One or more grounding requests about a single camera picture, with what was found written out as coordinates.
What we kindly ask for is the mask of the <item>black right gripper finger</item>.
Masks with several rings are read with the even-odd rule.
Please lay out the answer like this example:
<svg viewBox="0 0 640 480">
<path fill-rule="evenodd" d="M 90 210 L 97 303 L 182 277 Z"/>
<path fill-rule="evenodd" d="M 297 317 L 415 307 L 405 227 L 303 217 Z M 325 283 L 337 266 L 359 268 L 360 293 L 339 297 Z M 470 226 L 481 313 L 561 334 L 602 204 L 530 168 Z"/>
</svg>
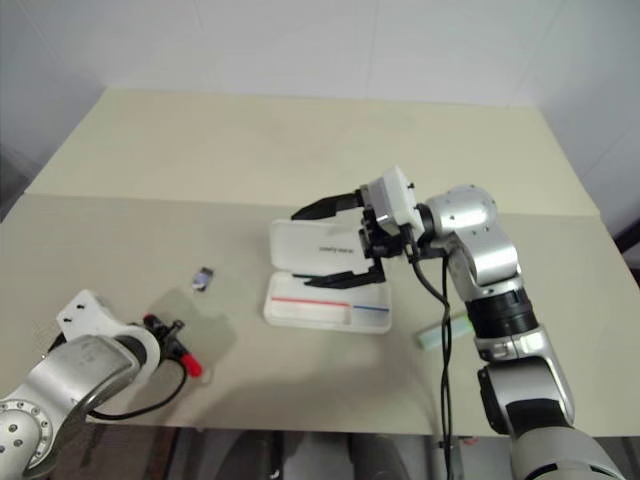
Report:
<svg viewBox="0 0 640 480">
<path fill-rule="evenodd" d="M 359 189 L 352 192 L 321 198 L 296 211 L 291 219 L 294 221 L 315 221 L 335 217 L 339 212 L 363 207 L 362 194 Z"/>
<path fill-rule="evenodd" d="M 325 289 L 351 289 L 386 281 L 380 258 L 374 258 L 373 265 L 365 273 L 355 274 L 353 271 L 345 271 L 330 275 L 303 274 L 302 278 L 305 279 L 306 286 Z"/>
</svg>

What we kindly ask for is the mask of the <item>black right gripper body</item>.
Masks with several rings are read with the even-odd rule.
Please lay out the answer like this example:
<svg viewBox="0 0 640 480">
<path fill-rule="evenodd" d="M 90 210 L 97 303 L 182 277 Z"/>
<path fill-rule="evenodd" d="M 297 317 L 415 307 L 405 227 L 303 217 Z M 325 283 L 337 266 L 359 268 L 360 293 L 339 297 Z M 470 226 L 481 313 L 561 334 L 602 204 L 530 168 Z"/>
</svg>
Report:
<svg viewBox="0 0 640 480">
<path fill-rule="evenodd" d="M 393 258 L 404 253 L 406 239 L 382 187 L 360 186 L 360 242 L 366 258 Z"/>
</svg>

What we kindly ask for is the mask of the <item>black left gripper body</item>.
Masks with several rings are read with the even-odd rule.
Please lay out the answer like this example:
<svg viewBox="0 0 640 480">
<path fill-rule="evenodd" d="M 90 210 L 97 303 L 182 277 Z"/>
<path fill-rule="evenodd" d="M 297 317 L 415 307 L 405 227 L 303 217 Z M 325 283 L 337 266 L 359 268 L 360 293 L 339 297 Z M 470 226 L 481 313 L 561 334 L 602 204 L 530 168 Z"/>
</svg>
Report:
<svg viewBox="0 0 640 480">
<path fill-rule="evenodd" d="M 160 347 L 160 351 L 162 353 L 171 352 L 172 335 L 173 335 L 171 326 L 166 325 L 161 320 L 148 320 L 147 330 L 157 340 Z"/>
</svg>

